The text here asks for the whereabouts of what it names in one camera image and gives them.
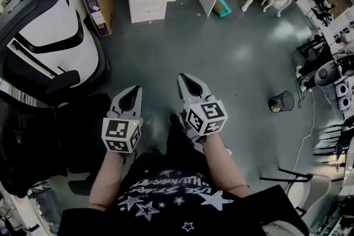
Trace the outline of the person's right dark shoe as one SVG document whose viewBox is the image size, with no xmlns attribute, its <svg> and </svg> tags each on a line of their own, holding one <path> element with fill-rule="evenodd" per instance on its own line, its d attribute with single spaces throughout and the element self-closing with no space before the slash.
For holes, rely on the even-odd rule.
<svg viewBox="0 0 354 236">
<path fill-rule="evenodd" d="M 181 128 L 182 130 L 185 130 L 185 125 L 183 122 L 183 118 L 182 116 L 177 113 L 177 112 L 170 112 L 169 116 L 168 116 L 168 121 L 169 121 L 169 125 L 172 126 L 177 126 L 179 128 Z"/>
</svg>

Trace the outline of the black mesh waste bin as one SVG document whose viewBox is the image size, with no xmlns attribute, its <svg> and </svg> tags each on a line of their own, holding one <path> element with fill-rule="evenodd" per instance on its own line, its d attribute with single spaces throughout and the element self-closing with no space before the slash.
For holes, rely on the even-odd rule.
<svg viewBox="0 0 354 236">
<path fill-rule="evenodd" d="M 268 106 L 273 113 L 291 111 L 294 108 L 294 97 L 291 92 L 284 91 L 272 97 L 268 102 Z"/>
</svg>

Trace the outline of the beige chair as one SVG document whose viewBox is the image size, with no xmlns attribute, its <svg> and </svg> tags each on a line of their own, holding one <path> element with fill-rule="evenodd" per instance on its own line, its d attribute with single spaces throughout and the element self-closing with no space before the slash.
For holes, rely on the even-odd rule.
<svg viewBox="0 0 354 236">
<path fill-rule="evenodd" d="M 299 216 L 324 198 L 331 187 L 331 179 L 325 175 L 303 175 L 287 182 L 284 192 Z"/>
</svg>

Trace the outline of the black metal rack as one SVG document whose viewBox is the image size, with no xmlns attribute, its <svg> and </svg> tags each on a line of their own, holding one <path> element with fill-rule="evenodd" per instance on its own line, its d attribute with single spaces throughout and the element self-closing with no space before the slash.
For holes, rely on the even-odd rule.
<svg viewBox="0 0 354 236">
<path fill-rule="evenodd" d="M 314 35 L 305 44 L 297 47 L 297 52 L 306 60 L 313 56 L 317 58 L 324 50 L 327 49 L 327 42 L 323 35 Z"/>
</svg>

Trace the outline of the teal rolled mat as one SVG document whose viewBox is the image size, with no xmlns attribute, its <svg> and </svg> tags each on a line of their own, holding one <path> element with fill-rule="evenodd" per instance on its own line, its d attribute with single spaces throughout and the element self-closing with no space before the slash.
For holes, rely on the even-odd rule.
<svg viewBox="0 0 354 236">
<path fill-rule="evenodd" d="M 227 5 L 224 0 L 216 0 L 212 10 L 219 17 L 225 17 L 232 13 L 232 9 Z"/>
</svg>

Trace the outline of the person's left forearm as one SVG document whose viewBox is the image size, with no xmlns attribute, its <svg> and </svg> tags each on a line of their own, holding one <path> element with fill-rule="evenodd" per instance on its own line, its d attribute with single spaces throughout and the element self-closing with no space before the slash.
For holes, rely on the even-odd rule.
<svg viewBox="0 0 354 236">
<path fill-rule="evenodd" d="M 92 185 L 88 208 L 106 211 L 118 203 L 118 198 L 125 193 L 128 183 L 123 176 L 123 156 L 108 151 Z"/>
</svg>

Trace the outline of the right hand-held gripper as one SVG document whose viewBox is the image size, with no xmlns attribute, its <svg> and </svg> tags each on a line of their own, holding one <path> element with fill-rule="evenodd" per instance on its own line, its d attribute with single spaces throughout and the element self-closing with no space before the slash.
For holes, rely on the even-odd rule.
<svg viewBox="0 0 354 236">
<path fill-rule="evenodd" d="M 184 103 L 188 136 L 197 141 L 198 138 L 220 132 L 228 120 L 228 114 L 222 101 L 211 95 L 208 86 L 185 73 L 178 74 L 177 86 Z"/>
</svg>

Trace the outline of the person's right forearm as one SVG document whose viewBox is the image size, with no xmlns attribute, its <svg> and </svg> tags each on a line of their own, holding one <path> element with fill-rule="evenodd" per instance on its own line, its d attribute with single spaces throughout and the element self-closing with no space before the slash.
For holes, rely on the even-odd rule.
<svg viewBox="0 0 354 236">
<path fill-rule="evenodd" d="M 208 135 L 202 147 L 212 180 L 220 190 L 240 198 L 252 194 L 237 164 L 224 146 L 219 133 Z"/>
</svg>

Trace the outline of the black star print shirt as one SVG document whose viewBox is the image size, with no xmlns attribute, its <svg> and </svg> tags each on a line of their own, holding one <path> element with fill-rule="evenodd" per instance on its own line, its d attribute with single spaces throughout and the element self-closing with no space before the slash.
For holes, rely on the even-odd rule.
<svg viewBox="0 0 354 236">
<path fill-rule="evenodd" d="M 117 204 L 65 210 L 58 236 L 309 236 L 280 186 L 244 198 L 220 190 L 177 126 L 165 154 L 142 154 L 126 176 Z"/>
</svg>

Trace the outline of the black office chair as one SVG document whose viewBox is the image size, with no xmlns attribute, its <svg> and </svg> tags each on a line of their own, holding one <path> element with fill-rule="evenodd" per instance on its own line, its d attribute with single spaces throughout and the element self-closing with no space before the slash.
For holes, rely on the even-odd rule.
<svg viewBox="0 0 354 236">
<path fill-rule="evenodd" d="M 35 184 L 68 173 L 95 179 L 106 154 L 105 93 L 60 107 L 35 107 L 0 91 L 0 184 L 23 198 Z"/>
</svg>

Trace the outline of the white box with round opening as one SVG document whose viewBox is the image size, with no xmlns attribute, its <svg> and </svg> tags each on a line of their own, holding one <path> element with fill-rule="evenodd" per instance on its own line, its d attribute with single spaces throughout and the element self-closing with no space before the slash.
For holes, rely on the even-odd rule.
<svg viewBox="0 0 354 236">
<path fill-rule="evenodd" d="M 339 83 L 335 86 L 335 93 L 337 98 L 341 98 L 348 94 L 348 84 L 345 82 Z"/>
<path fill-rule="evenodd" d="M 351 99 L 349 96 L 342 96 L 338 99 L 339 110 L 344 112 L 349 109 L 351 105 Z"/>
</svg>

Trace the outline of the grey round device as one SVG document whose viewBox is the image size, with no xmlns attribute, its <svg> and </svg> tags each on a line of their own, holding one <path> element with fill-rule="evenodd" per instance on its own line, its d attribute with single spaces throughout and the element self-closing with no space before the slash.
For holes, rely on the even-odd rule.
<svg viewBox="0 0 354 236">
<path fill-rule="evenodd" d="M 332 60 L 320 67 L 315 74 L 315 83 L 319 87 L 329 86 L 342 77 L 341 69 L 336 61 Z"/>
</svg>

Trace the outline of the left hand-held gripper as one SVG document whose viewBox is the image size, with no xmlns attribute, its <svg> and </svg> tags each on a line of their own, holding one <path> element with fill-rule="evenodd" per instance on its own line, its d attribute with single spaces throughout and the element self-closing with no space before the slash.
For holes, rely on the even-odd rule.
<svg viewBox="0 0 354 236">
<path fill-rule="evenodd" d="M 108 151 L 120 154 L 134 152 L 142 136 L 142 87 L 135 85 L 116 95 L 107 118 L 103 119 L 102 141 Z"/>
</svg>

